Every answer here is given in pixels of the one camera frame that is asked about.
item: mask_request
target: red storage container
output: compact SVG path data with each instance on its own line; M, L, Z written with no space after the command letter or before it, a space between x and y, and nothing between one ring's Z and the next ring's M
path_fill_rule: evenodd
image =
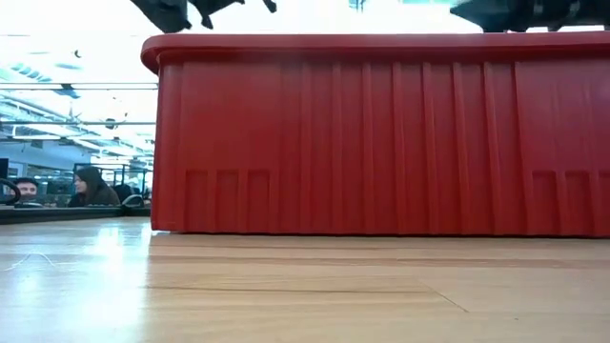
M163 35L152 226L610 236L610 34Z

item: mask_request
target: woman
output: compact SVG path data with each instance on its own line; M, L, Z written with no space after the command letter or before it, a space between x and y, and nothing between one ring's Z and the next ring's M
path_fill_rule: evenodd
M119 206L116 192L102 179L99 170L87 167L76 171L74 176L76 195L68 207L85 207L89 205Z

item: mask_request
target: man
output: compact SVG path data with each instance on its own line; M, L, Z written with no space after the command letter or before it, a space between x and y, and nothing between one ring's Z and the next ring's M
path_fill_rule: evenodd
M38 182L29 177L20 177L13 181L21 192L21 196L28 198L38 194Z

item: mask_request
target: dark hair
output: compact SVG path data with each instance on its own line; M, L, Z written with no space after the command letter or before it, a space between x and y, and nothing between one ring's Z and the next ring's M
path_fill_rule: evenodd
M87 184L85 192L85 202L89 203L91 199L100 191L108 187L99 169L96 167L86 167L76 171L76 175Z
M31 177L18 177L12 183L15 185L19 185L22 183L31 183L36 186L36 188L38 188L38 181L32 179Z

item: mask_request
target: desk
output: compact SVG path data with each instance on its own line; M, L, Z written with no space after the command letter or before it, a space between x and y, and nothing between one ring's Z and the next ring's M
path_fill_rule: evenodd
M607 343L609 286L603 240L0 227L0 342Z

